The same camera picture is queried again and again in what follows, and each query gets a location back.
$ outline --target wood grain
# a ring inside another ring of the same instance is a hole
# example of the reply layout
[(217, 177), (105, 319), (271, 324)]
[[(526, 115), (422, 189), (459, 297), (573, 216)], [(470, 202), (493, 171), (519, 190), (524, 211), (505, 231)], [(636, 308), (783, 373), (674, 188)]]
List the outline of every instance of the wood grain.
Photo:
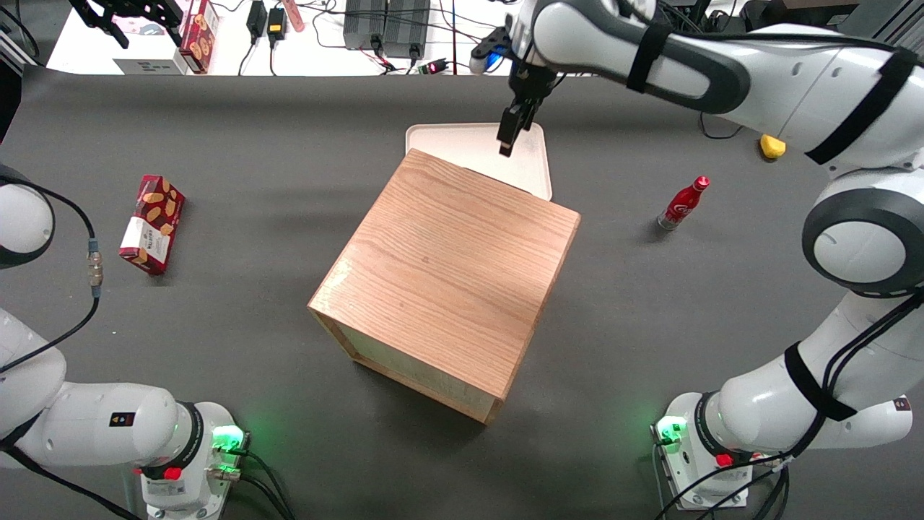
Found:
[(579, 220), (411, 150), (309, 309), (503, 401)]

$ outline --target green light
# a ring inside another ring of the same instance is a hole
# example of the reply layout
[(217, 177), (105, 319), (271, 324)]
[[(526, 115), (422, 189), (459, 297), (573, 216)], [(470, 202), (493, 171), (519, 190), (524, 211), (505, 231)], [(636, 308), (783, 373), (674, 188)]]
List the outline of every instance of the green light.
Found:
[(244, 442), (244, 430), (234, 425), (212, 430), (212, 447), (219, 450), (234, 450)]
[(674, 444), (680, 442), (684, 430), (687, 429), (687, 420), (668, 415), (662, 417), (655, 428), (661, 434), (661, 444)]

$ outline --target red box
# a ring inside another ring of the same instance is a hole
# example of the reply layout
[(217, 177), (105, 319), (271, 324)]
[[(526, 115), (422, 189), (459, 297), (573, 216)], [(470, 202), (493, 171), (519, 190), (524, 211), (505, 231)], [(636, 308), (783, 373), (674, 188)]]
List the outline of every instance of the red box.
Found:
[(194, 0), (189, 7), (186, 29), (179, 53), (189, 68), (196, 74), (209, 71), (212, 52), (215, 47), (215, 32), (218, 31), (218, 15), (209, 0)]
[(160, 175), (142, 177), (135, 213), (128, 221), (118, 255), (148, 274), (163, 275), (185, 201), (169, 180)]

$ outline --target wooden box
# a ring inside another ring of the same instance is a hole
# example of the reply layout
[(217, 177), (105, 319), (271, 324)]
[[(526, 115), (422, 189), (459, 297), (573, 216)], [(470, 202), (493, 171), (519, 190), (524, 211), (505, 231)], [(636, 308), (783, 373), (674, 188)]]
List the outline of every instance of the wooden box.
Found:
[(411, 150), (308, 307), (357, 363), (489, 424), (579, 221)]

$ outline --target coca-cola bottle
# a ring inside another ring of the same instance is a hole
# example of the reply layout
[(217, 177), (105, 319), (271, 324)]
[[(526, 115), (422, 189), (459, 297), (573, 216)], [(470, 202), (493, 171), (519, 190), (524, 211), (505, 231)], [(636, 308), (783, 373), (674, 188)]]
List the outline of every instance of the coca-cola bottle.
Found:
[(667, 230), (676, 229), (699, 204), (699, 197), (706, 188), (709, 188), (708, 177), (700, 177), (693, 181), (691, 186), (687, 186), (674, 196), (674, 200), (667, 205), (667, 209), (658, 216), (658, 224)]

